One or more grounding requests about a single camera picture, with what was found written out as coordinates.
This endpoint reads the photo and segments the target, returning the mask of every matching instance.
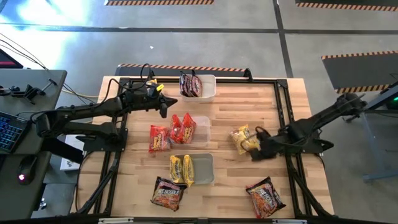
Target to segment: black mat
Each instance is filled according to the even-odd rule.
[[[398,51],[323,56],[337,93],[379,91],[398,81]]]
[[[214,75],[216,77],[243,77],[245,68],[215,68],[201,66],[181,66],[181,65],[151,65],[151,69],[156,76],[180,76],[180,71],[191,74],[193,69],[197,75]],[[139,75],[142,65],[120,64],[116,69],[117,76]]]
[[[214,0],[107,0],[106,6],[168,6],[213,4]]]
[[[397,0],[296,0],[298,7],[398,11]]]

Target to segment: desk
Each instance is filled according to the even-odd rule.
[[[99,101],[103,99],[110,78],[104,77]],[[290,99],[295,119],[311,115],[307,93],[302,79],[288,79]],[[116,96],[118,86],[112,84],[109,97]],[[177,83],[165,83],[162,90],[167,96],[177,98],[178,103],[169,108],[167,119],[158,111],[135,111],[128,116],[129,136],[126,150],[122,154],[119,175],[113,201],[112,216],[125,217],[211,217],[211,218],[255,218],[252,203],[245,191],[246,185],[258,183],[267,176],[282,201],[287,205],[273,214],[272,218],[294,217],[290,197],[289,180],[284,157],[251,162],[251,158],[238,155],[228,133],[234,128],[248,124],[251,128],[261,125],[271,134],[279,129],[275,93],[265,84],[217,84],[217,95],[212,103],[185,103],[182,101]],[[211,142],[203,148],[172,149],[148,154],[151,124],[169,126],[171,115],[207,116],[211,120]],[[95,124],[110,121],[107,117],[94,119]],[[184,193],[180,209],[173,212],[149,202],[157,176],[169,178],[169,157],[174,154],[209,152],[214,157],[215,183],[193,185]],[[90,197],[98,185],[104,153],[95,152],[87,158],[79,180],[79,207]],[[308,188],[324,208],[333,213],[325,171],[319,158],[303,154],[303,164]],[[105,190],[102,203],[107,199]]]
[[[36,96],[35,105],[23,98],[0,96],[0,110],[15,115],[23,111],[54,109],[66,75],[64,70],[50,70],[49,73],[45,70],[0,69],[0,85],[5,88],[14,85],[23,91],[26,85],[30,84],[41,89],[48,83],[49,78],[58,84],[58,86],[48,87],[45,96]],[[23,118],[29,116],[30,114],[21,115]],[[42,138],[36,134],[35,125],[32,125],[14,154],[7,156],[4,161],[0,169],[0,220],[30,218],[32,215],[37,199],[41,198],[40,193],[51,153],[38,154],[35,179],[29,185],[18,184],[17,168],[26,154],[36,154],[40,151],[42,141]]]

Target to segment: black desk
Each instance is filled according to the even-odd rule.
[[[23,111],[42,111],[55,108],[60,95],[62,85],[66,78],[64,70],[19,70],[0,69],[0,85],[4,87],[18,86],[24,90],[27,84],[33,87],[43,88],[48,79],[51,78],[58,85],[46,89],[45,96],[36,96],[35,105],[30,104],[23,98],[0,96],[0,111],[9,114],[17,114]],[[30,114],[21,114],[28,118]],[[32,215],[38,198],[41,198],[42,184],[50,162],[51,153],[40,152],[38,154],[35,179],[29,185],[20,185],[17,182],[17,168],[26,154],[36,154],[40,151],[43,139],[35,132],[35,126],[18,146],[13,155],[7,156],[0,170],[0,220],[26,219]]]

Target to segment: computer mouse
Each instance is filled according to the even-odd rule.
[[[18,183],[28,185],[33,181],[36,172],[36,162],[36,155],[28,155],[21,160],[17,173]]]

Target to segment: computer keyboard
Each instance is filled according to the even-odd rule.
[[[13,153],[30,125],[26,119],[0,112],[0,151]]]

